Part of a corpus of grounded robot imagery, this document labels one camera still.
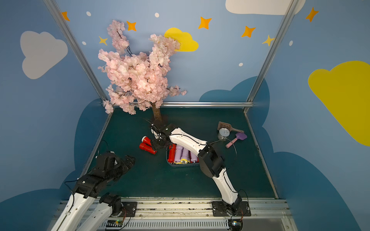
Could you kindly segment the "purple flashlight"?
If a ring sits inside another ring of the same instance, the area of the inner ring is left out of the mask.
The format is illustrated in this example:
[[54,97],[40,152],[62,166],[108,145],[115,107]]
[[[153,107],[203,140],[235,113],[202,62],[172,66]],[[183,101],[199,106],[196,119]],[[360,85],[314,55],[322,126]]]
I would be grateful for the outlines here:
[[188,164],[188,163],[190,163],[189,150],[186,149],[185,147],[183,148],[180,162],[182,164]]
[[198,162],[197,155],[191,152],[190,153],[190,161],[191,161],[191,163],[197,163]]
[[174,156],[174,163],[178,164],[181,162],[182,152],[183,152],[183,146],[177,144],[176,150],[175,150],[175,156]]

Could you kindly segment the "red flashlight group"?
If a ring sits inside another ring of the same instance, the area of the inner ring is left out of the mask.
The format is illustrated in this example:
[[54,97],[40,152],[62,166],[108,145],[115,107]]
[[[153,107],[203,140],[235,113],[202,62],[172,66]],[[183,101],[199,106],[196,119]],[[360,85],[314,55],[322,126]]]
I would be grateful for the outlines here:
[[176,145],[172,144],[168,150],[168,163],[173,164],[175,159]]

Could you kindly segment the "teal plastic storage box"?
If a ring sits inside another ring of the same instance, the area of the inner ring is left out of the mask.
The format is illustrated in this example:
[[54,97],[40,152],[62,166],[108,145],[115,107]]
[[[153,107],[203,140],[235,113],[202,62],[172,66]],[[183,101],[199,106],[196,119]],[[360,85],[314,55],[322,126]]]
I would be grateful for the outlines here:
[[[168,150],[169,150],[169,147],[167,148],[167,153],[166,153],[166,160],[168,159]],[[197,163],[188,163],[188,164],[182,164],[181,162],[180,163],[178,163],[178,164],[175,164],[175,163],[173,163],[173,164],[169,164],[170,166],[172,166],[172,167],[194,167],[194,166],[199,166],[199,160],[198,160],[198,162]]]

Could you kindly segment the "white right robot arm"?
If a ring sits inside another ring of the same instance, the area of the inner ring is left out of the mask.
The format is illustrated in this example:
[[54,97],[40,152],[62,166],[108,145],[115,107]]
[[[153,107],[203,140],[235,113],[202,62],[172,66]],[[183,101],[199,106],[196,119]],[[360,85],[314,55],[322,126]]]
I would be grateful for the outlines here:
[[201,171],[217,185],[228,213],[234,216],[240,211],[242,197],[228,177],[224,157],[211,144],[187,134],[174,124],[165,125],[159,120],[151,122],[150,128],[155,137],[151,140],[154,150],[176,144],[194,153],[198,157]]

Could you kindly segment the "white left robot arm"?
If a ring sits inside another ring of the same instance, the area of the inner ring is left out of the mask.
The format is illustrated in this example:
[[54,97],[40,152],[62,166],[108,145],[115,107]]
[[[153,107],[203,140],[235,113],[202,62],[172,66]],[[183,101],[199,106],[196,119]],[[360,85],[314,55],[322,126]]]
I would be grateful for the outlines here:
[[59,216],[53,231],[96,231],[110,216],[127,216],[127,210],[119,195],[106,193],[92,214],[79,226],[88,208],[97,199],[100,192],[110,182],[117,182],[135,165],[136,159],[131,156],[118,157],[106,152],[96,158],[95,167],[76,180],[65,209]]

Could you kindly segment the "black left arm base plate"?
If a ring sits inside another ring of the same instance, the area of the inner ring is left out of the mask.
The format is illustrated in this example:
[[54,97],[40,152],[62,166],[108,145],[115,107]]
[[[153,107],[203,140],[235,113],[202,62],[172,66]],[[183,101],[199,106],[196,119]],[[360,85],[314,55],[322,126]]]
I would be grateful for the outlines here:
[[115,202],[112,206],[111,217],[135,217],[137,210],[137,202]]

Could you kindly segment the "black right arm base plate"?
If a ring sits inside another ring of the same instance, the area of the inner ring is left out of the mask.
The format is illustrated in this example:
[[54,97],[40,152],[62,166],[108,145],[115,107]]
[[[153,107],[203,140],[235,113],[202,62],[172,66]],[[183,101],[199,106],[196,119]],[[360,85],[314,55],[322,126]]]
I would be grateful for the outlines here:
[[212,212],[214,217],[250,217],[251,209],[247,201],[242,201],[236,208],[233,208],[223,201],[213,201]]

